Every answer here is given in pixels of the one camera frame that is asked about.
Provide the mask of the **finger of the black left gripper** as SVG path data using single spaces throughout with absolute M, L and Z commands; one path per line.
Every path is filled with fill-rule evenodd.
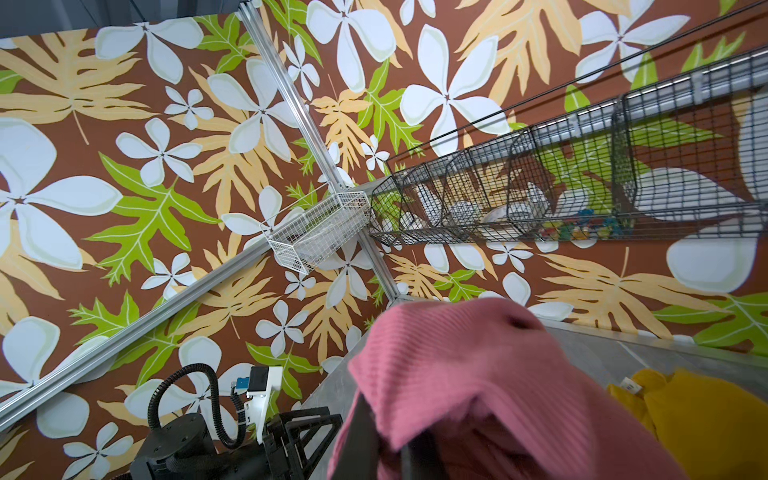
M 339 433 L 341 414 L 328 407 L 291 411 L 281 415 L 283 449 L 288 461 L 285 479 L 309 479 Z

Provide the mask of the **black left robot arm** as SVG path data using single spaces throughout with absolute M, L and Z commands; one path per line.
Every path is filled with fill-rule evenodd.
M 209 380 L 212 428 L 200 413 L 160 421 L 163 397 L 182 378 Z M 271 395 L 281 389 L 283 369 L 253 366 L 230 384 L 237 431 L 228 435 L 219 383 L 213 369 L 192 363 L 159 383 L 149 398 L 148 439 L 122 479 L 308 479 L 342 427 L 342 416 L 327 407 L 267 417 Z

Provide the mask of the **dark pink cloth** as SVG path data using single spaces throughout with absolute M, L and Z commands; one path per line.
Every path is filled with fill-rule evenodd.
M 385 311 L 349 365 L 379 434 L 376 479 L 427 434 L 450 479 L 681 479 L 672 455 L 507 299 Z M 343 426 L 329 461 L 338 478 Z

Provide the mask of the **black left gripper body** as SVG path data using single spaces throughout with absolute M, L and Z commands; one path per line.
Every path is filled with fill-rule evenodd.
M 262 443 L 240 449 L 240 479 L 299 479 L 300 461 L 291 429 L 293 422 L 275 420 L 267 427 Z

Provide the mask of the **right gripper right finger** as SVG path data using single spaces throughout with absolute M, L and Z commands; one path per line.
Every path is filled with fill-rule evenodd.
M 412 440 L 400 451 L 403 480 L 448 480 L 434 440 Z

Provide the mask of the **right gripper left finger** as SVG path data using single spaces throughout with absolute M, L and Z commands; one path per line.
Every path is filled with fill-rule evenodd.
M 347 425 L 349 429 L 338 459 L 338 478 L 376 479 L 380 439 L 374 413 L 362 394 L 356 400 Z

